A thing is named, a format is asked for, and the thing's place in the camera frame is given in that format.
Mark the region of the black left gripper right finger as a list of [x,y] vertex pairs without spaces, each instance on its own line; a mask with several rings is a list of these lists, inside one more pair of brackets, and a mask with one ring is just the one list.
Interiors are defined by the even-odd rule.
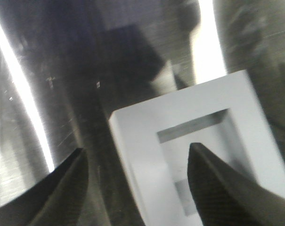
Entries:
[[187,179],[205,226],[285,226],[285,198],[251,181],[201,143],[191,143]]

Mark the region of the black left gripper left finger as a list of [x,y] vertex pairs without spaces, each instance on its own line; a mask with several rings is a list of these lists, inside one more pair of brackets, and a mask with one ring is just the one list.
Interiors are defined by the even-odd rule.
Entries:
[[88,183],[87,153],[76,149],[43,180],[0,207],[0,226],[74,226]]

